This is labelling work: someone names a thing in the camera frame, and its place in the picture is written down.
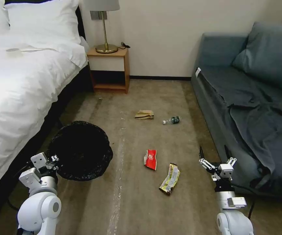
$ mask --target brass lamp base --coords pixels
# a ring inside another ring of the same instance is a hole
[[[95,47],[96,52],[103,53],[103,54],[109,54],[114,53],[118,51],[118,47],[112,44],[108,44],[108,48],[105,44],[98,45]]]

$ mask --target lamp shade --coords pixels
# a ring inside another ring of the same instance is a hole
[[[86,7],[90,11],[115,11],[119,10],[119,0],[86,0]]]

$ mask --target wooden nightstand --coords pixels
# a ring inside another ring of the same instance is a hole
[[[122,91],[128,93],[130,83],[129,51],[118,49],[111,54],[101,54],[92,48],[88,53],[94,91]]]

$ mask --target wall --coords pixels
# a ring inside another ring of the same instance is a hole
[[[90,46],[102,44],[101,21],[81,9]],[[191,76],[203,32],[249,32],[254,21],[282,21],[282,0],[119,0],[108,12],[108,42],[131,46],[130,74]]]

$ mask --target plastic bottle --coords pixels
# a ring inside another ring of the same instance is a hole
[[[179,116],[175,116],[175,117],[172,117],[172,118],[170,118],[170,119],[168,119],[168,120],[164,120],[163,121],[163,124],[165,125],[165,124],[177,124],[177,123],[179,123],[180,122],[180,118],[179,118]]]

